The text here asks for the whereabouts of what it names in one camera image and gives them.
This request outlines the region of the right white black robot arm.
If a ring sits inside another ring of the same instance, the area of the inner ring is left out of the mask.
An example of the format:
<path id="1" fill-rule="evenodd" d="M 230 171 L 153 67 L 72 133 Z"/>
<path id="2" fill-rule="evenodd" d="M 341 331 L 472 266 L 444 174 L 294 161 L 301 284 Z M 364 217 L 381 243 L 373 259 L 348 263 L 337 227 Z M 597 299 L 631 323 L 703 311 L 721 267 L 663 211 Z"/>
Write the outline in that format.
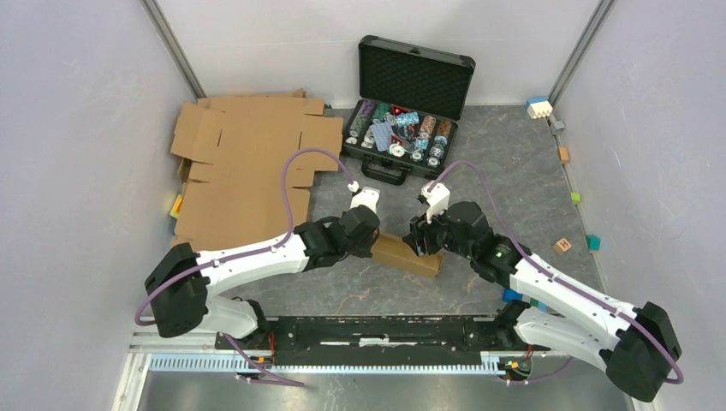
<path id="1" fill-rule="evenodd" d="M 478 204 L 455 203 L 410 221 L 404 236 L 419 256 L 445 250 L 469 261 L 484 280 L 543 302 L 542 313 L 525 303 L 512 304 L 516 317 L 494 327 L 505 349 L 523 343 L 553 348 L 603 371 L 625 394 L 652 402 L 672 378 L 681 346 L 667 312 L 648 301 L 644 306 L 619 301 L 565 275 L 529 248 L 497 234 Z"/>

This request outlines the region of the brown cardboard box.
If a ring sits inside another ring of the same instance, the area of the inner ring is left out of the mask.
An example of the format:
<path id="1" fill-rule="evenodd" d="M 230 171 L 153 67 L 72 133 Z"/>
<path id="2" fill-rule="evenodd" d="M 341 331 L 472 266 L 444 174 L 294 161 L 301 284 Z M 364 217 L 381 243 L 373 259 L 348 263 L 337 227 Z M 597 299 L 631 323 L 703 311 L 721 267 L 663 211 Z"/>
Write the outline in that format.
<path id="1" fill-rule="evenodd" d="M 419 257 L 401 237 L 384 232 L 372 245 L 371 253 L 379 263 L 431 280 L 437 278 L 444 258 L 443 252 Z"/>

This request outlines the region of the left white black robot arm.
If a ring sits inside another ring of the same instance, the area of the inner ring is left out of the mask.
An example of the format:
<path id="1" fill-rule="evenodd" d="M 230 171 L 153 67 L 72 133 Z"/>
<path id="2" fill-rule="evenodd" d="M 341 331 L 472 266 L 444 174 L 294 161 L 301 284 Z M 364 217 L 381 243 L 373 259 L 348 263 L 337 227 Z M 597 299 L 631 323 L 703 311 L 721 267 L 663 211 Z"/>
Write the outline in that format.
<path id="1" fill-rule="evenodd" d="M 269 326 L 259 304 L 228 299 L 224 292 L 267 277 L 331 267 L 350 256 L 368 258 L 379 224 L 374 211 L 358 205 L 340 217 L 303 223 L 290 237 L 205 252 L 195 252 L 187 242 L 176 244 L 144 283 L 151 323 L 162 338 L 201 329 L 260 348 Z"/>

